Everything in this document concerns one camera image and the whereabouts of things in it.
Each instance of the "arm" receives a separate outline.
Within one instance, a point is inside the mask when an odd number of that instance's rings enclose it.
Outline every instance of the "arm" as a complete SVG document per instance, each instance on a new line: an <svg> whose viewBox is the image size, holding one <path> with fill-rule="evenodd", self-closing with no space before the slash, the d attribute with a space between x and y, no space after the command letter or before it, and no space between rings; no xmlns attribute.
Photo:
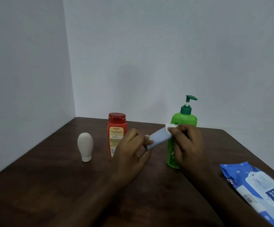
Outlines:
<svg viewBox="0 0 274 227"><path fill-rule="evenodd" d="M112 198L131 183L142 171L151 156L146 150L140 157L136 152L153 141L149 136L130 130L118 144L107 170L71 207L61 212L47 227L88 227L109 204Z"/></svg>
<svg viewBox="0 0 274 227"><path fill-rule="evenodd" d="M184 176L208 201L226 226L271 226L212 171L198 128L169 128L175 138L175 158Z"/></svg>

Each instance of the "pump dispenser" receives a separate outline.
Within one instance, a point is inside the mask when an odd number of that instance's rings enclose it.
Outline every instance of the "pump dispenser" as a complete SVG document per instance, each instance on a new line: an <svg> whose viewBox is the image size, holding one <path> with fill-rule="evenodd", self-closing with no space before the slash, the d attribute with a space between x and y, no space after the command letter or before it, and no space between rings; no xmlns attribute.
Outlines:
<svg viewBox="0 0 274 227"><path fill-rule="evenodd" d="M191 99L197 100L195 96L186 95L186 103L181 107L179 113L173 115L171 120L172 124L191 124L197 126L197 117L191 114L192 107L189 105ZM172 168L179 169L175 160L174 142L174 138L171 138L168 141L168 159L166 163Z"/></svg>

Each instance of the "dark tabletop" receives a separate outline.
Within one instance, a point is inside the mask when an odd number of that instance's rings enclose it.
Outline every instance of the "dark tabletop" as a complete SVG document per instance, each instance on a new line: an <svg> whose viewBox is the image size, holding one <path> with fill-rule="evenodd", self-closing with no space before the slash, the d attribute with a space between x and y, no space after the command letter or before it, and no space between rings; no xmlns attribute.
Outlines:
<svg viewBox="0 0 274 227"><path fill-rule="evenodd" d="M128 122L128 129L134 127L148 135L163 126ZM220 176L219 164L248 161L274 178L270 167L225 131L201 131L214 171ZM77 148L83 132L94 141L92 160L87 163L82 162ZM143 171L106 208L97 226L223 225L180 171L166 165L166 146L155 147ZM109 161L107 120L73 119L0 172L0 227L48 223L94 183Z"/></svg>

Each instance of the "wet wipes package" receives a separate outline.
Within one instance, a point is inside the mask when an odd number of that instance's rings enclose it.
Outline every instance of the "wet wipes package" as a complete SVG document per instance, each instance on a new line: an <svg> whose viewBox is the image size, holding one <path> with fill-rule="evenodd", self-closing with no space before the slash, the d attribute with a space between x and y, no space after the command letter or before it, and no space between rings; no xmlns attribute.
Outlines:
<svg viewBox="0 0 274 227"><path fill-rule="evenodd" d="M248 162L220 166L228 182L245 201L274 226L274 180Z"/></svg>

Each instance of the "forearm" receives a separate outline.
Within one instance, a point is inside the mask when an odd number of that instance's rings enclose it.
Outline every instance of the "forearm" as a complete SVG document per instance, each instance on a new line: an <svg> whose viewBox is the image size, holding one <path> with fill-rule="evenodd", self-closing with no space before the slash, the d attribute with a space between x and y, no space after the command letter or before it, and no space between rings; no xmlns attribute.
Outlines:
<svg viewBox="0 0 274 227"><path fill-rule="evenodd" d="M58 214L48 227L92 226L119 190L120 188L103 174L71 207Z"/></svg>
<svg viewBox="0 0 274 227"><path fill-rule="evenodd" d="M192 183L226 226L271 226L217 175Z"/></svg>

